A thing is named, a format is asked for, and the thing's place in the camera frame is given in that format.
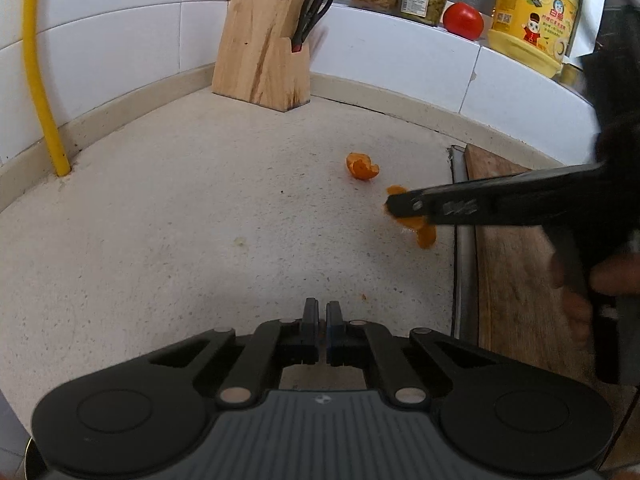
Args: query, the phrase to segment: knife block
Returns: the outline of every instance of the knife block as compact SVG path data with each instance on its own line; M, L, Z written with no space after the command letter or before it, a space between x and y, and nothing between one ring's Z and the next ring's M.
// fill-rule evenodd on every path
M309 102L309 47L291 51L304 0L231 0L212 91L286 112Z

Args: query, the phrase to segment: wooden board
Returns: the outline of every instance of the wooden board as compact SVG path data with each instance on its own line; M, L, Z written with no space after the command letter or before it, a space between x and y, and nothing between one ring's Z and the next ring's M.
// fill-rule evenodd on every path
M472 180L529 171L471 144L465 161ZM553 247L542 228L479 227L476 250L479 345L589 384L609 402L617 427L635 389L597 381L593 357L572 342L560 292L551 287L547 267ZM640 420L638 425L637 432L625 431L607 468L640 462Z
M213 72L216 94L286 111L310 99L309 49L292 53L303 0L231 0Z

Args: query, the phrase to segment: yellow gas pipe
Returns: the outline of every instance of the yellow gas pipe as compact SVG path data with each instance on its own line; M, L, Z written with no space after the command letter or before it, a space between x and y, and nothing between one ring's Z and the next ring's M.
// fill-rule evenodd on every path
M36 46L36 23L38 17L38 0L24 0L22 6L22 53L24 69L27 73L27 83L31 92L31 99L42 126L49 155L58 176L65 176L71 171L69 160L66 158L65 148L60 140L60 133L53 120L49 107L47 93L42 84L40 66L38 65L38 51Z

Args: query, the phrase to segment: small orange crumb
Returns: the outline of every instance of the small orange crumb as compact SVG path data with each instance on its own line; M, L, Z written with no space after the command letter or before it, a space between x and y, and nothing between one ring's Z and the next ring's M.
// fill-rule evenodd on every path
M347 169L358 180L370 180L380 173L380 167L372 164L370 156L364 153L347 155Z
M389 186L386 188L389 195L399 195L406 193L407 189L402 186ZM418 247L428 249L436 242L436 226L430 225L425 217L416 216L412 218L394 218L396 222L408 227L416 232Z

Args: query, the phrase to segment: jar label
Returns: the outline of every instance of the jar label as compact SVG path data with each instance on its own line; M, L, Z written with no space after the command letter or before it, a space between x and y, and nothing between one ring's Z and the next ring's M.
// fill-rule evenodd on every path
M402 7L400 12L406 12L407 14L414 14L424 18L427 15L427 6L429 0L402 0Z
M519 38L562 62L575 10L568 0L497 0L491 28Z

